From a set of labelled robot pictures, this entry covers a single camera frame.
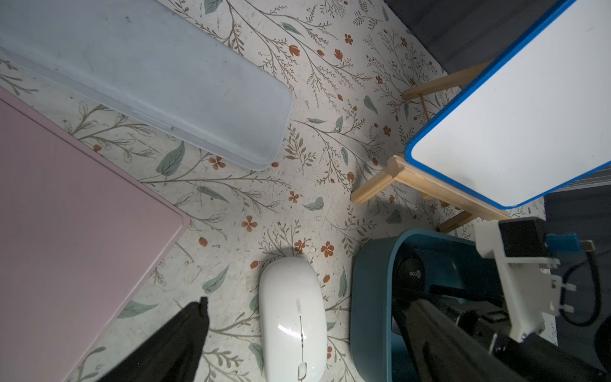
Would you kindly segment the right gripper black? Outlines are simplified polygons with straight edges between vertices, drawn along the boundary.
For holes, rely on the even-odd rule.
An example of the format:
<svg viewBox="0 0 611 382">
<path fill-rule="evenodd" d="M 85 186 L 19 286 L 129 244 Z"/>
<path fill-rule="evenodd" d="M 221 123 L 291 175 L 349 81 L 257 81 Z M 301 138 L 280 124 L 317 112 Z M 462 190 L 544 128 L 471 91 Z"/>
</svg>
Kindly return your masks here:
<svg viewBox="0 0 611 382">
<path fill-rule="evenodd" d="M 610 375 L 530 334 L 522 342 L 509 337 L 509 314 L 499 296 L 433 285 L 434 303 L 486 352 L 528 381 L 609 381 Z"/>
</svg>

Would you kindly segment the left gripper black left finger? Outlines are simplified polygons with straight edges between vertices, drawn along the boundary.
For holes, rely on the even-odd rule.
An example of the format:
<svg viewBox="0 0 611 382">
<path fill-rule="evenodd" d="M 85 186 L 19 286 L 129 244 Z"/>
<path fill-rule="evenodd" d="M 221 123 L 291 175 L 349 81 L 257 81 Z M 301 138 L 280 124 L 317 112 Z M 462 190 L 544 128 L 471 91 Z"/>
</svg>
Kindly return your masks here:
<svg viewBox="0 0 611 382">
<path fill-rule="evenodd" d="M 208 299 L 191 302 L 102 381 L 193 381 L 208 335 Z"/>
</svg>

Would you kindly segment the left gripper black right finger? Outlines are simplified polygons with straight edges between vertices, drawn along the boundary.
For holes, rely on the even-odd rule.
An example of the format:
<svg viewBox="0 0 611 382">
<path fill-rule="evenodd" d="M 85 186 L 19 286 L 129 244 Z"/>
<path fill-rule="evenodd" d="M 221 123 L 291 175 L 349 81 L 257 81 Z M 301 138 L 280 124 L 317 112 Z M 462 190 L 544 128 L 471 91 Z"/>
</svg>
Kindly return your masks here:
<svg viewBox="0 0 611 382">
<path fill-rule="evenodd" d="M 422 381 L 522 381 L 431 302 L 394 301 L 391 313 Z"/>
</svg>

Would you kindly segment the teal plastic storage box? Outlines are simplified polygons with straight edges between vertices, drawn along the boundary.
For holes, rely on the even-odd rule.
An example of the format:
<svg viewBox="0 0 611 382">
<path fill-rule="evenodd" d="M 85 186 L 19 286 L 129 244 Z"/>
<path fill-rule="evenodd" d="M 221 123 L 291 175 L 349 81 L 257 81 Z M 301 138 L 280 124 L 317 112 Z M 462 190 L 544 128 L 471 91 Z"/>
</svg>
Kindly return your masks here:
<svg viewBox="0 0 611 382">
<path fill-rule="evenodd" d="M 356 254 L 350 314 L 350 350 L 366 381 L 417 381 L 418 374 L 401 334 L 392 330 L 393 265 L 402 244 L 425 265 L 425 288 L 455 287 L 502 296 L 496 264 L 482 258 L 472 240 L 424 229 L 369 240 Z"/>
</svg>

